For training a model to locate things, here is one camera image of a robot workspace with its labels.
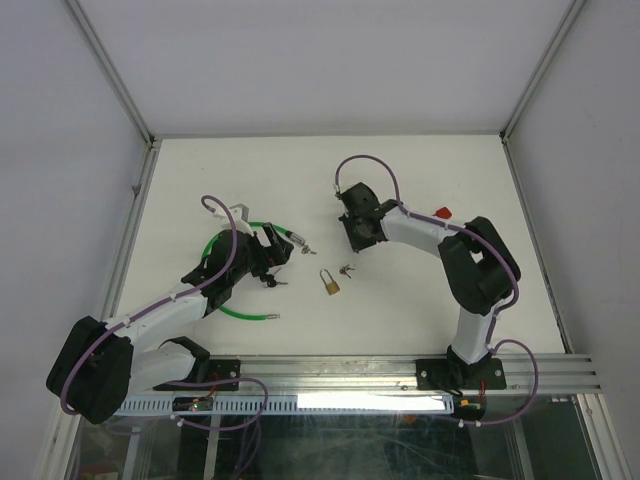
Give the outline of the green cable bike lock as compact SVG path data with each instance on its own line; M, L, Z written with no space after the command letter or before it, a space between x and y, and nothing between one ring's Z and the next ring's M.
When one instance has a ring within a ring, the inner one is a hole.
M290 242L297 245L301 250L304 250L307 247L306 240L299 235L298 233L290 230L288 228L282 227L280 225L273 224L273 228L281 235L284 235ZM213 245L218 239L218 234L214 235L206 244L203 252L201 254L201 258L204 259L207 255L209 255L213 249ZM280 317L279 314L247 314L241 313L239 311L233 310L227 306L221 306L219 311L225 315L228 315L232 318L244 320L244 321L267 321L274 320Z

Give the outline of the black-headed key pair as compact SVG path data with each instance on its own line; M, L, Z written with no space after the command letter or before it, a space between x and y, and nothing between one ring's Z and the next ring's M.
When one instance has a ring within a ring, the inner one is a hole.
M278 286L285 286L287 282L279 281L276 278L275 274L272 273L264 273L260 276L261 282L264 284L266 288L276 288Z

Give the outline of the small silver keys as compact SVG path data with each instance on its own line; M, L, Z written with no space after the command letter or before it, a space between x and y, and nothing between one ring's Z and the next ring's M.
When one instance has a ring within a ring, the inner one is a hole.
M346 276L346 277L350 278L350 277L351 277L351 272L352 272L352 271L354 271L354 270L355 270L355 267L354 267L354 266L352 266L352 265L350 265L350 264L346 264L346 265L342 266L342 267L339 269L339 273L340 273L341 275L344 275L344 276Z

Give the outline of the brass padlock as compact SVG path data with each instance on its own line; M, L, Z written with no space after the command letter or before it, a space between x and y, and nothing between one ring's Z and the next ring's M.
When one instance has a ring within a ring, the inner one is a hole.
M321 269L319 276L329 296L335 295L341 291L340 286L327 269Z

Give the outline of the red cable seal tag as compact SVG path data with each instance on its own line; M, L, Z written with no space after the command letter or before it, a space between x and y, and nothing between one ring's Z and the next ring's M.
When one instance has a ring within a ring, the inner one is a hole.
M448 220L452 217L452 212L447 207L441 207L434 213L434 216L440 219Z

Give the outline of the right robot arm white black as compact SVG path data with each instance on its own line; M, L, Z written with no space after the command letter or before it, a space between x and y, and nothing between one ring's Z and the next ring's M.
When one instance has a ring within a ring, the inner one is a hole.
M519 299L521 270L493 223L482 216L456 225L408 210L399 200L381 202L360 182L337 190L344 206L339 221L351 249L359 253L384 242L407 245L438 258L460 307L456 334L447 350L448 378L469 387L483 374L500 312Z

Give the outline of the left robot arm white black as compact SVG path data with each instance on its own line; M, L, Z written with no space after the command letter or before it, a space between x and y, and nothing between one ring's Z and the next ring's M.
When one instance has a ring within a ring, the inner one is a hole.
M274 288L294 233L270 222L249 222L215 234L193 270L159 299L108 320L91 316L72 327L47 377L63 411L92 424L112 417L130 396L151 389L201 388L210 353L178 335L230 300L246 276Z

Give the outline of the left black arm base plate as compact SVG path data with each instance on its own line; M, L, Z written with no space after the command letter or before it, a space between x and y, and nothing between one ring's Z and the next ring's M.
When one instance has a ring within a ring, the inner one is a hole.
M237 379L241 374L242 363L239 359L210 358L197 360L189 375L178 380L177 385L171 382L153 387L154 391L209 391L212 382Z

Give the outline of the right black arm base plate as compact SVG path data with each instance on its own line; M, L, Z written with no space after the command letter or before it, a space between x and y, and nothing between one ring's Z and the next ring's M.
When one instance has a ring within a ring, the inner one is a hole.
M415 361L417 389L441 390L460 396L465 391L507 388L503 364L498 358L488 358L467 365L444 357Z

